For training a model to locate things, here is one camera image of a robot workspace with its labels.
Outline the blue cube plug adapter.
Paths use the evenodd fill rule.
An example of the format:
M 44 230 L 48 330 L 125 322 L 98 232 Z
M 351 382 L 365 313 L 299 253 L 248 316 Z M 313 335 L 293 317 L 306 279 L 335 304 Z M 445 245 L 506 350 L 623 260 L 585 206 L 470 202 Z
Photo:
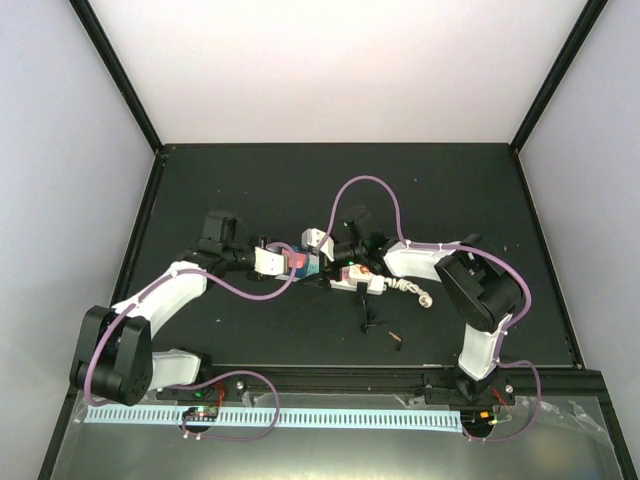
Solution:
M 313 251 L 309 251 L 309 250 L 305 250 L 301 247 L 298 246 L 294 246 L 293 247 L 293 251 L 297 251 L 297 252 L 303 252 L 303 253 L 307 253 L 309 255 L 308 259 L 308 265 L 307 265 L 307 270 L 306 273 L 303 275 L 294 275 L 294 280 L 298 281 L 299 279 L 305 278 L 307 276 L 313 275 L 313 274 L 318 274 L 321 270 L 321 261 L 322 261 L 322 256 L 320 254 L 316 254 Z

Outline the pink plug adapter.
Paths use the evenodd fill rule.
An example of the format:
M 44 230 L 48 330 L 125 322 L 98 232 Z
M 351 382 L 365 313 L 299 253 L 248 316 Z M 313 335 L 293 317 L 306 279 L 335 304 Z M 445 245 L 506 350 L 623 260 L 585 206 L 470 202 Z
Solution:
M 307 265 L 309 262 L 309 255 L 303 252 L 295 251 L 293 254 L 287 254 L 287 263 L 291 270 L 295 271 L 296 275 L 303 275 L 306 273 Z

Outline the white power strip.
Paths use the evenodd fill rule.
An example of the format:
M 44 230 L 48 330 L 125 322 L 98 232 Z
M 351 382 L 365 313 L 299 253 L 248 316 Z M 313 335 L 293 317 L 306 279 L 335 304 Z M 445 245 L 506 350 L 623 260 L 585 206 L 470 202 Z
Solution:
M 360 264 L 352 264 L 335 272 L 334 276 L 322 276 L 318 278 L 307 277 L 311 285 L 322 289 L 359 292 L 360 294 L 382 295 L 386 290 L 385 277 L 374 274 L 369 268 Z

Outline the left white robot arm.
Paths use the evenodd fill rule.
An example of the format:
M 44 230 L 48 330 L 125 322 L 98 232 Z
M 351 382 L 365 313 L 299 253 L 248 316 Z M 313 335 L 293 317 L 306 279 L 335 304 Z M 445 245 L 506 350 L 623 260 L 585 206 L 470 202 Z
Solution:
M 191 301 L 218 285 L 251 301 L 282 294 L 250 294 L 223 277 L 243 271 L 259 276 L 283 275 L 293 281 L 294 250 L 281 242 L 235 240 L 237 221 L 210 213 L 201 236 L 167 270 L 130 298 L 110 307 L 91 307 L 82 321 L 70 371 L 70 383 L 94 407 L 108 403 L 137 404 L 148 392 L 181 388 L 193 399 L 214 388 L 213 372 L 204 357 L 184 349 L 156 352 L 152 341 L 161 328 Z

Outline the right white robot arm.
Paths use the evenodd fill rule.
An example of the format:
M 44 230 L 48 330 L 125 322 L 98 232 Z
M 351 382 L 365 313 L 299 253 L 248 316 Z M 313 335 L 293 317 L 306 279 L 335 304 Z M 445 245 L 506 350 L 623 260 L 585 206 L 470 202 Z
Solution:
M 345 221 L 344 241 L 329 231 L 306 229 L 296 260 L 301 281 L 357 293 L 365 312 L 363 331 L 373 325 L 369 296 L 409 292 L 428 309 L 433 299 L 417 282 L 440 283 L 465 322 L 454 388 L 463 402 L 479 402 L 491 390 L 490 378 L 509 328 L 531 307 L 528 285 L 513 267 L 483 250 L 479 235 L 452 243 L 419 243 L 380 230 L 364 232 L 368 218 L 368 211 L 360 209 Z

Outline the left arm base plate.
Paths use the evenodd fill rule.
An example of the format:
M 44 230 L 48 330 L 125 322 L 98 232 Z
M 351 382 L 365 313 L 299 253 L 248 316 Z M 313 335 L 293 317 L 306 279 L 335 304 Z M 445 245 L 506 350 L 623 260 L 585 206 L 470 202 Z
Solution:
M 197 390 L 163 389 L 156 392 L 159 401 L 173 401 L 178 404 L 223 404 L 224 402 L 238 400 L 244 392 L 247 381 L 245 374 L 234 375 L 219 380 L 211 385 Z

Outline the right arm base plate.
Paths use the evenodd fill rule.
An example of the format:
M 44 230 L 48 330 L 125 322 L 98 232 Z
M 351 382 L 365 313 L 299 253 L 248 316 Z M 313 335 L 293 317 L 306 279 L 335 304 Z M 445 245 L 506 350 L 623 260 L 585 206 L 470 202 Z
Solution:
M 497 371 L 485 379 L 474 380 L 457 369 L 441 369 L 422 375 L 421 392 L 430 403 L 491 406 L 498 402 L 495 393 L 499 393 L 508 404 L 513 404 L 507 385 L 507 378 Z

